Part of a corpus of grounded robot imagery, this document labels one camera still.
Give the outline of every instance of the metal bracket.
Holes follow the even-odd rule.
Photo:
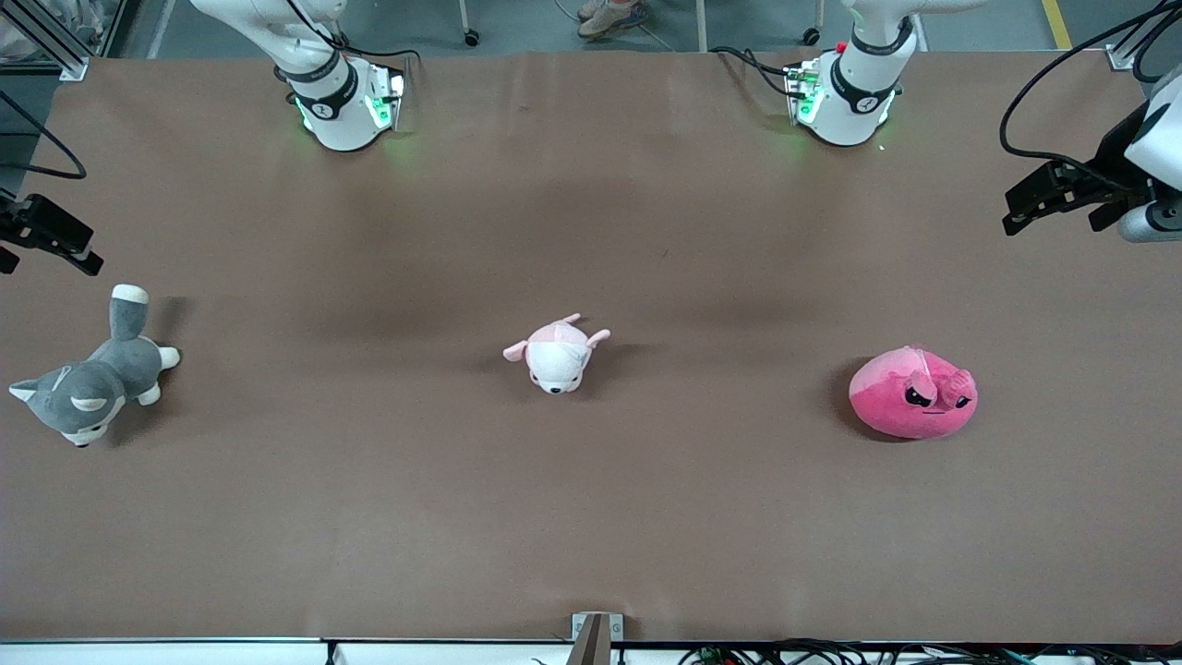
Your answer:
[[[609,665],[612,640],[624,639],[623,614],[583,612],[571,617],[571,627],[577,637],[566,665]]]
[[[90,47],[38,0],[5,0],[0,15],[61,67],[61,80],[82,80],[86,74],[86,60],[93,56]]]
[[[608,620],[608,634],[611,637],[611,641],[623,641],[624,640],[624,615],[616,614],[611,612],[579,612],[578,614],[571,614],[571,639],[579,639],[579,631],[583,630],[583,624],[586,622],[587,618],[592,614],[600,614]]]
[[[86,78],[87,69],[90,69],[90,58],[83,58],[82,67],[74,70],[66,70],[66,69],[61,70],[61,76],[58,77],[58,80],[63,83],[78,83],[82,79]]]
[[[1112,71],[1129,71],[1132,69],[1132,60],[1137,57],[1137,51],[1141,50],[1142,41],[1157,24],[1165,20],[1173,12],[1161,12],[1155,17],[1150,17],[1142,21],[1141,25],[1132,28],[1130,32],[1125,33],[1124,38],[1116,44],[1105,44],[1104,52],[1109,57],[1109,65]]]

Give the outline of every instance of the plush tail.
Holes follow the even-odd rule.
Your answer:
[[[135,340],[148,322],[148,291],[119,283],[111,292],[111,339]]]

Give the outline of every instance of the embroidered eye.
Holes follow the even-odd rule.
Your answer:
[[[914,404],[915,406],[931,406],[931,400],[917,393],[915,389],[908,389],[903,399],[907,400],[907,404]]]

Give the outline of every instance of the stuffed animal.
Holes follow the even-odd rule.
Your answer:
[[[973,418],[976,399],[972,374],[915,347],[886,352],[850,382],[850,403],[858,418],[904,439],[956,432]]]
[[[505,350],[505,360],[519,363],[525,359],[530,380],[547,393],[558,396],[578,390],[583,384],[583,371],[591,361],[591,350],[611,337],[611,331],[600,330],[587,338],[571,325],[579,318],[579,314],[572,313],[539,327],[528,340]]]
[[[83,363],[8,387],[41,423],[86,448],[106,432],[128,400],[143,406],[160,399],[160,373],[176,367],[181,353],[141,338],[148,321],[148,292],[119,283],[111,292],[111,339]]]

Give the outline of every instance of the plush ear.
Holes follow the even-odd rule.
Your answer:
[[[78,411],[98,411],[106,406],[106,400],[103,398],[95,398],[90,400],[79,400],[78,398],[70,398],[70,403],[74,405]]]
[[[528,343],[526,341],[518,343],[501,352],[501,356],[509,363],[520,363],[521,359],[525,358],[525,348],[527,345]]]
[[[957,370],[955,374],[948,378],[948,387],[952,389],[955,396],[976,398],[976,384],[973,382],[973,376],[963,370]]]
[[[37,380],[30,379],[28,382],[13,384],[12,386],[8,386],[8,392],[12,393],[12,396],[18,400],[27,403],[33,398],[33,396],[37,395]]]
[[[934,400],[936,399],[936,383],[931,380],[930,377],[922,372],[913,372],[911,378],[908,382],[916,393],[920,396]]]
[[[596,348],[596,346],[599,343],[606,340],[608,338],[611,338],[611,330],[600,330],[596,332],[596,334],[591,335],[591,338],[587,340],[587,348],[589,350]]]

